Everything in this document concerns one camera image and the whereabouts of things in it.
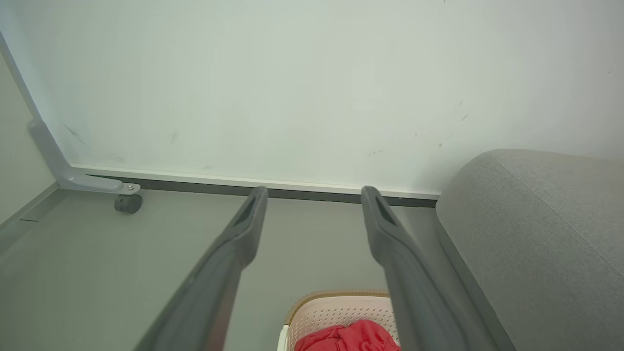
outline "white basket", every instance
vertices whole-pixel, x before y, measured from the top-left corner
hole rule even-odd
[[[335,290],[309,294],[286,316],[277,351],[294,351],[299,339],[333,325],[351,325],[368,319],[384,327],[399,345],[394,314],[387,292]]]

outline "red cloth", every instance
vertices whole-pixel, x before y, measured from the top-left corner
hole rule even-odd
[[[335,325],[297,341],[295,351],[401,351],[390,333],[372,320]]]

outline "baseboard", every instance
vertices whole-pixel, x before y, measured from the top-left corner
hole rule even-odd
[[[200,174],[185,174],[185,173],[173,173],[173,172],[156,172],[145,171],[137,169],[126,168],[114,168],[114,167],[101,167],[101,166],[86,166],[86,165],[73,165],[90,174],[92,176],[112,177],[117,179],[124,179],[124,181],[130,182],[131,180],[152,180],[152,182],[143,181],[142,187],[146,186],[148,189],[160,189],[160,190],[174,190],[174,191],[192,191],[192,192],[209,192],[216,194],[244,194],[247,190],[235,189],[235,188],[253,188],[257,186],[266,186],[269,189],[284,190],[282,192],[271,192],[271,197],[281,198],[293,198],[293,199],[310,199],[310,200],[327,200],[338,202],[359,202],[359,195],[361,192],[360,186],[348,186],[348,185],[333,185],[333,184],[314,184],[305,182],[286,182],[278,180],[265,180],[265,179],[248,179],[248,178],[234,178],[234,177],[219,177],[214,175],[200,175]],[[199,187],[197,185],[217,185],[212,187]],[[418,207],[432,207],[435,201],[438,199],[439,194],[435,192],[419,192],[414,190],[403,189],[384,189],[378,188],[380,193],[389,199],[402,199],[400,203],[396,200],[391,200],[389,203],[395,203],[396,205],[410,205]]]

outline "gray sofa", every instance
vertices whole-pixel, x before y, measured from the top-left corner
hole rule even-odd
[[[436,212],[499,349],[624,350],[624,164],[486,152]]]

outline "metal bracket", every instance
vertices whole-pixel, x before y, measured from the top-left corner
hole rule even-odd
[[[108,192],[111,194],[131,195],[139,191],[138,184],[123,183],[120,180],[86,175],[73,168],[61,149],[56,144],[46,123],[41,119],[33,119],[28,130],[46,160],[47,166],[54,174],[59,187],[69,190]]]

